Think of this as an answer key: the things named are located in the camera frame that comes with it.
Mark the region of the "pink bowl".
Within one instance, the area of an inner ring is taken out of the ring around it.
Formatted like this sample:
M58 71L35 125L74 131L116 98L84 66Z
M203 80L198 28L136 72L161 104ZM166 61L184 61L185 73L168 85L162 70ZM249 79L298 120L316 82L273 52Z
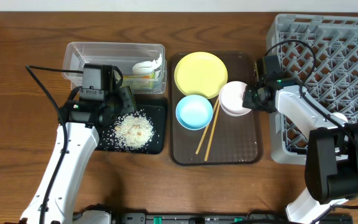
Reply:
M229 116L243 116L251 109L242 106L247 84L233 81L225 84L219 92L219 102L223 111Z

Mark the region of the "blue bowl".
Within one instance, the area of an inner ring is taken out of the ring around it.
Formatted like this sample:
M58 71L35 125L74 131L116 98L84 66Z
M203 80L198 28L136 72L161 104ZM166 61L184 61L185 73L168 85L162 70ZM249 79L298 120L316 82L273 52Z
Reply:
M213 117L213 106L200 95L182 98L175 109L177 121L186 129L197 131L207 127Z

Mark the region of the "pandan cake wrapper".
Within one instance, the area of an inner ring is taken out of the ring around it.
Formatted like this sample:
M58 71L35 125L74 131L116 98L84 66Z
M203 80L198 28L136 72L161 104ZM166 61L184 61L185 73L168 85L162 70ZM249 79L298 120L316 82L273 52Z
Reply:
M158 82L154 72L145 75L124 76L123 86L129 86L132 90L151 90Z

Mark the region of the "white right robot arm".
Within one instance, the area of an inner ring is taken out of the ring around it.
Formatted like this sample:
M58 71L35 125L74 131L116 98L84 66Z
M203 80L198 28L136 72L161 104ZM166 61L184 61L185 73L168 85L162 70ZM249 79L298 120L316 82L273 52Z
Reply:
M358 210L358 123L333 115L301 85L247 86L243 106L284 114L308 141L306 188L285 209L289 223L318 223L336 208Z

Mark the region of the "rice leftovers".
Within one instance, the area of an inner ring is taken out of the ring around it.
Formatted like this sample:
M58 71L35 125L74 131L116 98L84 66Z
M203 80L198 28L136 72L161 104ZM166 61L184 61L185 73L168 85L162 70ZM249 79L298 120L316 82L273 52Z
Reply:
M155 134L153 122L144 110L118 117L117 121L103 133L103 143L113 149L134 151L145 149Z

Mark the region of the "yellow plate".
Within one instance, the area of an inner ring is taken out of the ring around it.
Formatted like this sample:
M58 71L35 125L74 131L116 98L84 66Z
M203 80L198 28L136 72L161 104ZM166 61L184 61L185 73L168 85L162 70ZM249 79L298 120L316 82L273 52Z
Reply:
M208 52L193 52L179 60L174 81L184 95L201 95L207 99L217 96L228 81L224 62Z

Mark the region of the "white green cup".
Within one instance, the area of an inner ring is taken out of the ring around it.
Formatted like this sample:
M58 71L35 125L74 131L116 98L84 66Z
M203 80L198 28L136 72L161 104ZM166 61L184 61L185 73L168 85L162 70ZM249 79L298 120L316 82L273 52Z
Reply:
M346 118L346 116L340 112L333 112L332 115L334 115L335 117L343 120L344 122L348 123L348 119Z

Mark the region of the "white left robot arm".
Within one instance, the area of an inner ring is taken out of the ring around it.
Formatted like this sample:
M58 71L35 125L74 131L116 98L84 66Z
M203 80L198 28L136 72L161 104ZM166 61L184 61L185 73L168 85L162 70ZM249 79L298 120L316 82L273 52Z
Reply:
M102 128L113 123L111 116L102 118L101 114L112 110L114 102L119 110L135 105L128 86L103 101L74 99L76 94L84 93L82 87L76 87L58 110L60 125L52 156L20 223L74 223L75 201L86 166L99 143Z

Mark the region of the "white tissue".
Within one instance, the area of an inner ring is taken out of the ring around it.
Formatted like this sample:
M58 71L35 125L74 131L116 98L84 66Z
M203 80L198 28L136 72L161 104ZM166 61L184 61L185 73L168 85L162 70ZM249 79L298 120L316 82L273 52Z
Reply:
M154 70L159 68L162 64L162 54L159 55L159 58L153 61L144 61L135 64L132 67L132 73L134 75L146 75L152 73Z

